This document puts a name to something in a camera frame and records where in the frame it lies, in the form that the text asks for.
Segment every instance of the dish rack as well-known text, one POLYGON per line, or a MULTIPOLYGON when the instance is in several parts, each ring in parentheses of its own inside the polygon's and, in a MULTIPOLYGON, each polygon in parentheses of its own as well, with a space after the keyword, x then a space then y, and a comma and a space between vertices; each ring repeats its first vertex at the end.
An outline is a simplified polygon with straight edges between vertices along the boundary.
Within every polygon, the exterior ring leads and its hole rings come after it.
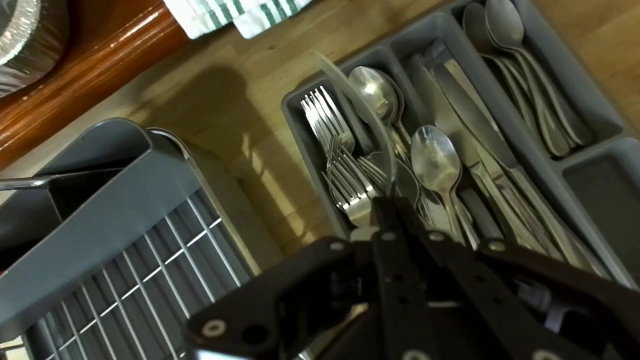
POLYGON ((21 331, 21 343, 0 351, 184 358, 189 314, 280 258, 235 182, 163 130, 107 119, 44 170, 122 157, 129 161, 0 276, 2 293, 14 293, 0 300, 0 336, 21 331), (127 212, 117 207, 126 197, 127 212))

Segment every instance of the fork tines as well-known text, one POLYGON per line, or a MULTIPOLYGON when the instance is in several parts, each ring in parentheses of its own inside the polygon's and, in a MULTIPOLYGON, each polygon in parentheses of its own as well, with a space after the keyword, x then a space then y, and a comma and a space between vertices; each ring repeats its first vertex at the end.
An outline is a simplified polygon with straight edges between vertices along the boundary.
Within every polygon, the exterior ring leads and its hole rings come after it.
POLYGON ((339 207, 351 223, 368 226, 371 221, 371 197, 379 192, 366 176, 361 164, 346 148, 338 148, 327 157, 321 176, 335 207, 339 207))
POLYGON ((303 93, 300 106, 323 153, 331 153, 335 148, 346 148, 350 151, 355 148, 351 130, 323 86, 303 93))

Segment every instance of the knife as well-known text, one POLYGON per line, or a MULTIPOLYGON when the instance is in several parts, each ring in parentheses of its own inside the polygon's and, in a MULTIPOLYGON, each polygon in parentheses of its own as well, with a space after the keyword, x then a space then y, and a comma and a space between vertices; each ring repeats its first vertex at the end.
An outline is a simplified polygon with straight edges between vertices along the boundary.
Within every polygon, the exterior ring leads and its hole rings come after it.
POLYGON ((435 79, 442 86, 442 91, 457 111, 463 125, 474 133, 474 138, 485 148, 485 151, 503 165, 509 178, 518 184, 523 195, 540 214, 542 221, 549 230, 555 246, 563 253, 563 258, 583 269, 591 269, 593 266, 585 259, 585 256, 577 249, 575 234, 571 234, 561 219, 552 212, 546 199, 537 194, 532 179, 515 159, 513 151, 508 143, 498 136, 495 130, 490 127, 490 119, 483 118, 480 108, 470 100, 470 96, 461 90, 461 86, 451 78, 451 73, 439 63, 434 67, 435 79))
MULTIPOLYGON (((482 165, 482 161, 477 157, 477 151, 476 151, 476 145, 477 145, 476 139, 463 127, 463 124, 460 121, 457 114, 454 111, 454 108, 444 98, 434 73, 424 67, 420 56, 414 56, 410 59, 410 65, 412 65, 414 86, 420 91, 420 96, 427 101, 427 106, 432 109, 432 116, 434 116, 435 127, 439 127, 454 142, 455 151, 457 151, 460 159, 463 161, 463 165, 467 165, 467 168, 482 165)), ((483 184, 491 184, 491 178, 488 173, 474 173, 474 179, 482 188, 483 188, 483 184)), ((480 244, 480 238, 474 232, 472 215, 470 215, 465 203, 460 202, 457 195, 455 195, 454 203, 455 203, 455 212, 457 212, 461 230, 465 232, 470 244, 472 246, 480 244)), ((536 248, 533 238, 526 235, 523 226, 518 227, 518 234, 519 234, 518 240, 519 240, 522 246, 536 248)))
MULTIPOLYGON (((477 109, 483 114, 483 118, 488 119, 491 130, 499 136, 499 139, 505 142, 495 119, 491 118, 490 109, 482 101, 480 93, 476 91, 476 87, 472 86, 467 76, 461 72, 460 63, 450 53, 448 53, 448 58, 442 59, 442 63, 450 72, 450 76, 460 83, 463 93, 467 93, 470 100, 477 106, 477 109)), ((527 223, 533 238, 542 238, 542 242, 546 244, 546 249, 552 258, 561 258, 560 252, 555 249, 555 246, 547 242, 549 234, 544 227, 544 223, 540 221, 537 214, 519 195, 519 192, 513 188, 513 184, 503 176, 503 170, 499 168, 499 164, 490 153, 485 153, 483 148, 477 148, 477 153, 482 157, 485 171, 495 182, 495 185, 499 188, 499 192, 505 197, 505 202, 509 203, 509 207, 519 215, 519 219, 523 223, 527 223)))

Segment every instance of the wooden countertop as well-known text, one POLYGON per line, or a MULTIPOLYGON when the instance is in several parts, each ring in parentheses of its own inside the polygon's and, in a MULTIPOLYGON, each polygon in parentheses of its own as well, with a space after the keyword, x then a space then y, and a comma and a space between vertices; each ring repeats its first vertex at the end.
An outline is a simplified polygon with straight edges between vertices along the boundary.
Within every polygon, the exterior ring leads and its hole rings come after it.
MULTIPOLYGON (((282 98, 317 72, 315 49, 339 59, 434 6, 435 0, 315 0, 256 39, 227 27, 186 43, 81 118, 126 116, 211 151, 291 249, 329 226, 285 127, 282 98)), ((638 130, 640 2, 537 6, 638 130)))

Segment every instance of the fork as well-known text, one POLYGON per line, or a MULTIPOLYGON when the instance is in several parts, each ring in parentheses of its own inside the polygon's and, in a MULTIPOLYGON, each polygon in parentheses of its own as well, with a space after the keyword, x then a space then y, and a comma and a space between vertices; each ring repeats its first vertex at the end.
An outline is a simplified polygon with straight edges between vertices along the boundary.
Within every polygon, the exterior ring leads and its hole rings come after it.
POLYGON ((310 90, 300 106, 323 153, 331 155, 338 148, 353 151, 355 138, 323 86, 310 90))
POLYGON ((335 206, 353 226, 361 227, 374 223, 371 197, 379 195, 379 192, 347 150, 338 148, 326 161, 326 171, 321 176, 335 206))
POLYGON ((357 157, 361 171, 374 182, 374 185, 384 188, 386 184, 386 173, 379 170, 371 159, 368 157, 357 157))

